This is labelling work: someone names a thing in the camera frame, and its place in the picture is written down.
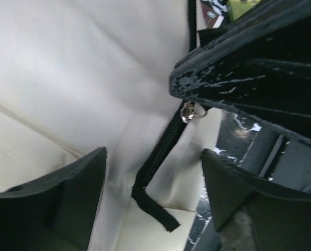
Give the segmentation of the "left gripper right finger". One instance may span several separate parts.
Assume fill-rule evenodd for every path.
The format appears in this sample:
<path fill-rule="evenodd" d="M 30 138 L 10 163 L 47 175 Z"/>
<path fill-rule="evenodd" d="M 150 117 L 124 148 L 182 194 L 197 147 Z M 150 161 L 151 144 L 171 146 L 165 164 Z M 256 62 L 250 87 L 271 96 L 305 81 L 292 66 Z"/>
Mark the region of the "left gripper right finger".
<path fill-rule="evenodd" d="M 311 194 L 286 188 L 201 154 L 222 250 L 311 250 Z"/>

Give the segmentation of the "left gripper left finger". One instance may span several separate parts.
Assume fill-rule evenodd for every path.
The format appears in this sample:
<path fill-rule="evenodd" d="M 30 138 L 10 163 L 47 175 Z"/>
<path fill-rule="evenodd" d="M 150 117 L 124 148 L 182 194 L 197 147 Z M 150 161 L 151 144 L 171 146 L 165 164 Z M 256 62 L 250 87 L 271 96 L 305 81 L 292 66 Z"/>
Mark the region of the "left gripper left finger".
<path fill-rule="evenodd" d="M 0 250 L 87 250 L 107 151 L 0 192 Z"/>

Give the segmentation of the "cream canvas student bag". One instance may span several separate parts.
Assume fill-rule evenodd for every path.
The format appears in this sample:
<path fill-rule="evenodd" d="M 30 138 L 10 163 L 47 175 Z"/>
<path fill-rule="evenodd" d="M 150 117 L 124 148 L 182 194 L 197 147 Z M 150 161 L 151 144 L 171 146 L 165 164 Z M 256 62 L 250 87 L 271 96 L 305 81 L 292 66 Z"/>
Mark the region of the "cream canvas student bag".
<path fill-rule="evenodd" d="M 90 250 L 183 250 L 203 187 L 200 154 L 221 112 L 193 119 L 147 186 L 180 222 L 143 212 L 132 187 L 181 101 L 187 1 L 0 1 L 0 192 L 104 146 L 105 186 Z"/>

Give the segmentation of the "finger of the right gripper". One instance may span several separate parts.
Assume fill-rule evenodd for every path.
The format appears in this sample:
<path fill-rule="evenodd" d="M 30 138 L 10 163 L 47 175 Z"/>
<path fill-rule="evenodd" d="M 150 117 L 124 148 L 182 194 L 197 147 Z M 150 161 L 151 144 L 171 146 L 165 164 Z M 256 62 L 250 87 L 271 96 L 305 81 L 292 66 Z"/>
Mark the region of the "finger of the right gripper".
<path fill-rule="evenodd" d="M 181 60 L 171 95 L 311 145 L 311 1 L 262 1 Z"/>

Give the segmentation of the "yellow cover paperback book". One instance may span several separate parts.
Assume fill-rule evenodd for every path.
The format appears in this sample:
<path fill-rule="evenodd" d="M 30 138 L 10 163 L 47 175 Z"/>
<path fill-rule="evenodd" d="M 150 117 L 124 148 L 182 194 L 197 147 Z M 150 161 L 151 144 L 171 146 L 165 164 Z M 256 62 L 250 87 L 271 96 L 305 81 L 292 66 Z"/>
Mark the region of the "yellow cover paperback book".
<path fill-rule="evenodd" d="M 202 0 L 201 6 L 206 27 L 209 29 L 224 28 L 230 23 L 227 1 Z"/>

